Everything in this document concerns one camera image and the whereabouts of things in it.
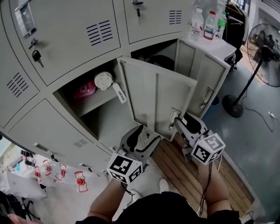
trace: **electric fan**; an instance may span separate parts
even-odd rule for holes
[[[223,107],[231,116],[242,116],[243,105],[239,100],[256,75],[269,86],[280,86],[279,44],[280,31],[274,26],[259,24],[252,29],[247,41],[247,53],[254,73],[238,97],[226,95],[223,98]]]

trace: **locker door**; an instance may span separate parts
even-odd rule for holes
[[[34,143],[50,149],[55,158],[72,166],[85,163],[96,171],[105,169],[110,156],[68,123],[45,99],[10,131],[10,137],[27,149],[48,155]]]
[[[132,0],[124,0],[129,42],[181,32],[187,21],[187,4],[184,0],[149,0],[133,5]]]
[[[188,112],[202,118],[216,97],[230,66],[192,43],[178,40],[175,71],[197,80]]]
[[[17,60],[0,21],[0,126],[4,128],[38,92]]]
[[[133,120],[172,141],[169,129],[172,108],[182,118],[193,95],[196,81],[179,73],[136,59],[117,59]]]
[[[17,10],[16,16],[17,7],[18,1],[10,0],[18,36],[46,85],[120,47],[112,0],[33,0],[21,8],[22,12]],[[27,13],[25,11],[31,12],[37,29],[26,39],[18,23],[21,14]],[[38,39],[36,49],[42,55],[44,68],[34,62],[28,49],[33,38]]]

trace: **fan base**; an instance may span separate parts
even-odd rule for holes
[[[238,103],[235,106],[232,106],[232,104],[234,103],[234,101],[237,98],[233,95],[226,95],[223,98],[223,107],[226,110],[226,112],[228,112],[231,116],[233,117],[241,117],[243,114],[243,106],[242,103],[240,101],[238,101]]]

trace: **wrist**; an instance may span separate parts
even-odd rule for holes
[[[110,183],[112,183],[114,186],[120,187],[120,188],[122,188],[122,189],[123,189],[123,188],[127,188],[127,184],[122,183],[122,182],[120,182],[120,181],[118,181],[118,180],[116,180],[116,179],[112,179]]]

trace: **white countertop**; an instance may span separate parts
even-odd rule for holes
[[[200,37],[197,41],[187,38],[187,41],[199,46],[200,48],[206,50],[211,55],[225,61],[234,55],[236,48],[224,40],[213,39],[208,40],[204,37]]]

